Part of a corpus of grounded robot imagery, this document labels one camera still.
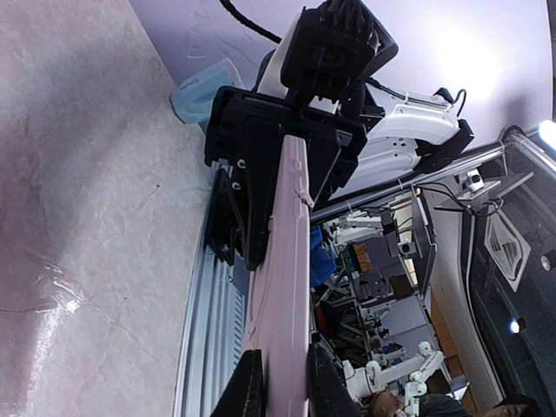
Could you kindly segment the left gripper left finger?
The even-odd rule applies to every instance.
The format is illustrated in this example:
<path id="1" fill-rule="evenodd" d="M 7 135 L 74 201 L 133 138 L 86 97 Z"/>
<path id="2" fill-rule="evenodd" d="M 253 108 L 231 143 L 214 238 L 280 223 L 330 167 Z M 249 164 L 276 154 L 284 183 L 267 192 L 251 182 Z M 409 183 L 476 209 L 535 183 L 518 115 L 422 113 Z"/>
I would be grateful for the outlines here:
<path id="1" fill-rule="evenodd" d="M 225 387 L 211 417 L 265 415 L 265 388 L 260 349 L 246 350 Z"/>

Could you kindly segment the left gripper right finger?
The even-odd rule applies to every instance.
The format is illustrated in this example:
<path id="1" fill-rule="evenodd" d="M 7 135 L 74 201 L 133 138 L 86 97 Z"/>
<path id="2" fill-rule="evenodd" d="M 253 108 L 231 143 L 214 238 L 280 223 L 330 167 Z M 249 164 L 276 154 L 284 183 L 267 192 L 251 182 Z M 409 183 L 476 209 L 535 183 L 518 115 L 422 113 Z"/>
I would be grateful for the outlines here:
<path id="1" fill-rule="evenodd" d="M 328 356 L 319 333 L 310 335 L 307 357 L 308 415 L 313 417 L 360 416 Z"/>

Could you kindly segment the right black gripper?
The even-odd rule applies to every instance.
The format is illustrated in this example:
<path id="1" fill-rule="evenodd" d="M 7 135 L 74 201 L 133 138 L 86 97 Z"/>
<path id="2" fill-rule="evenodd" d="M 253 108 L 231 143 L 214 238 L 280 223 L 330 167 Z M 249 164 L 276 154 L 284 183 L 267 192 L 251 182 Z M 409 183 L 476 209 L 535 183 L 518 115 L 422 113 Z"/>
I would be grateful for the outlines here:
<path id="1" fill-rule="evenodd" d="M 364 125 L 342 116 L 234 87 L 218 89 L 205 142 L 205 163 L 243 160 L 247 223 L 242 250 L 245 268 L 265 260 L 283 138 L 301 138 L 308 154 L 309 194 L 314 204 L 343 188 L 367 144 Z"/>

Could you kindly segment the pink phone case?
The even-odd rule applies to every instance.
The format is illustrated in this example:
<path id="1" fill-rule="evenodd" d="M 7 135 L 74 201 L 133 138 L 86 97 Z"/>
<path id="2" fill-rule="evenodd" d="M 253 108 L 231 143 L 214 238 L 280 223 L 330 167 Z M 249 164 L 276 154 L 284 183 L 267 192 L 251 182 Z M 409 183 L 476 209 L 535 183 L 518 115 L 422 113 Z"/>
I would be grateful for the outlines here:
<path id="1" fill-rule="evenodd" d="M 308 415 L 309 194 L 305 142 L 287 135 L 264 262 L 252 272 L 244 349 L 261 351 L 267 416 Z"/>

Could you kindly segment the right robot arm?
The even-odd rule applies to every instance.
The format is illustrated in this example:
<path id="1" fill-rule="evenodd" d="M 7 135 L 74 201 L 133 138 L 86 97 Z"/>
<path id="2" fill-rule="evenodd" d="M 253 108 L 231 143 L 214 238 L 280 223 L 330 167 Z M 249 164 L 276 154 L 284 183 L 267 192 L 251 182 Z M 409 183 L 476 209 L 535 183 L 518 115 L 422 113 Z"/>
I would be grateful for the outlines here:
<path id="1" fill-rule="evenodd" d="M 440 89 L 432 96 L 362 83 L 339 102 L 315 97 L 297 107 L 275 97 L 222 87 L 208 122 L 205 162 L 225 162 L 208 220 L 208 244 L 248 270 L 264 260 L 268 222 L 286 136 L 307 149 L 309 194 L 318 209 L 397 179 L 433 173 L 458 158 L 473 132 Z"/>

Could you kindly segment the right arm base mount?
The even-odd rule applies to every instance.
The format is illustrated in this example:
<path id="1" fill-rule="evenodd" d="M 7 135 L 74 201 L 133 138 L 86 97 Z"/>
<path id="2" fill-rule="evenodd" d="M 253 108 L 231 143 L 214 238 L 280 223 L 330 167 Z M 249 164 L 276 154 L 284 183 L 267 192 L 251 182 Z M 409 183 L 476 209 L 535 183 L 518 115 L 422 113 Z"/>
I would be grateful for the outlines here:
<path id="1" fill-rule="evenodd" d="M 230 267 L 235 265 L 237 254 L 243 255 L 248 224 L 248 188 L 244 180 L 243 175 L 234 178 L 219 168 L 209 197 L 206 243 Z"/>

